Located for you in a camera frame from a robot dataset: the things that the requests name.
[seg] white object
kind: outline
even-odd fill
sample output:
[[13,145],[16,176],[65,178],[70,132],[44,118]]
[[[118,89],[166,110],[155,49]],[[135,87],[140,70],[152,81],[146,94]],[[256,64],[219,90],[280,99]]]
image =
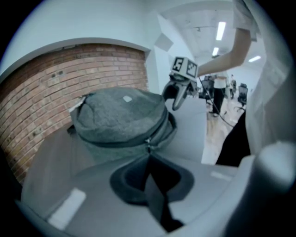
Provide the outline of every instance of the white object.
[[79,106],[81,106],[85,99],[86,99],[86,97],[83,96],[83,97],[81,98],[81,100],[80,100],[76,105],[74,105],[73,107],[69,108],[69,113],[71,113],[74,109],[76,109],[76,108],[78,108]]
[[254,61],[256,61],[256,60],[258,60],[258,59],[260,59],[260,58],[261,58],[260,56],[253,57],[253,58],[251,58],[251,59],[249,60],[249,62],[254,62]]
[[132,99],[131,97],[129,97],[128,95],[125,95],[125,96],[123,97],[123,100],[124,100],[125,102],[129,103],[129,102],[131,102],[133,99]]
[[213,50],[213,56],[216,56],[217,55],[217,53],[218,53],[218,51],[219,51],[219,48],[217,48],[217,47],[215,47],[214,48],[214,50]]
[[219,22],[216,40],[222,40],[225,26],[226,26],[226,22],[223,22],[223,21]]
[[260,30],[266,63],[258,84],[247,99],[246,131],[251,154],[277,140],[296,141],[296,85],[293,57],[275,25],[266,20],[256,1],[234,0],[234,28]]
[[196,82],[198,66],[187,57],[175,57],[171,71]]
[[65,230],[82,203],[86,199],[85,192],[74,188],[63,204],[50,216],[48,223],[58,230]]
[[[224,72],[219,72],[216,74],[217,76],[225,76],[226,78],[228,78],[227,73]],[[222,89],[222,88],[226,88],[226,80],[227,79],[215,79],[214,80],[214,88],[216,89]]]

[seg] black fabric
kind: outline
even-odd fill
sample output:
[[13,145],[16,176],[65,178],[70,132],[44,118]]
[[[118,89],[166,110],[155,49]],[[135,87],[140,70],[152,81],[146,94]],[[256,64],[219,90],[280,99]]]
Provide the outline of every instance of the black fabric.
[[167,232],[183,226],[182,222],[172,218],[167,197],[161,192],[151,174],[147,178],[144,192],[151,214]]
[[238,167],[242,158],[251,154],[246,131],[246,112],[226,137],[216,165]]
[[225,95],[225,88],[222,88],[222,89],[215,88],[215,90],[214,90],[214,104],[216,106],[213,105],[213,113],[220,113],[222,103],[224,100],[224,95]]
[[172,218],[168,203],[184,199],[194,178],[188,170],[150,154],[116,170],[110,184],[121,200],[147,206],[163,228],[171,232],[183,224]]

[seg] white surface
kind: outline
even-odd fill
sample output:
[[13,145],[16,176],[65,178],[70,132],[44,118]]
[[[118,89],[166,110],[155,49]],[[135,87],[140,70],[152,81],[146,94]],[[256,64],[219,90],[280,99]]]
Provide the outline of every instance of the white surface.
[[65,230],[86,198],[85,192],[74,188],[63,204],[50,216],[48,223],[58,230]]
[[173,100],[166,107],[177,120],[175,138],[162,153],[201,163],[207,133],[207,112],[204,99],[187,97],[182,106],[172,110]]
[[71,44],[109,42],[148,49],[144,14],[143,0],[45,0],[15,33],[0,74],[24,56],[28,61]]

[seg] fluorescent light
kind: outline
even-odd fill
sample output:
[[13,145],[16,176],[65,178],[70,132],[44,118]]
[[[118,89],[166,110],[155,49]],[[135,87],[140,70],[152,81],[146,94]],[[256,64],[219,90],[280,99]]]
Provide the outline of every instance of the fluorescent light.
[[217,53],[218,53],[218,50],[219,50],[219,48],[214,48],[214,50],[213,50],[213,56],[216,56],[217,55]]
[[256,56],[256,57],[254,57],[254,58],[251,58],[250,60],[249,60],[249,62],[254,62],[254,61],[256,61],[256,60],[258,60],[258,59],[260,59],[261,57],[260,56]]
[[226,22],[223,22],[223,21],[219,22],[216,40],[222,40],[225,26],[226,26]]

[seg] zipper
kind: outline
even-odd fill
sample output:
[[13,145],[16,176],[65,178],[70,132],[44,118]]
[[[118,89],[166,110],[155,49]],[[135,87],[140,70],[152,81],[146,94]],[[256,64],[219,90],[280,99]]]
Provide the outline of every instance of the zipper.
[[150,145],[151,137],[146,139],[145,142],[147,143],[147,151],[148,151],[148,153],[150,153],[151,152],[151,145]]

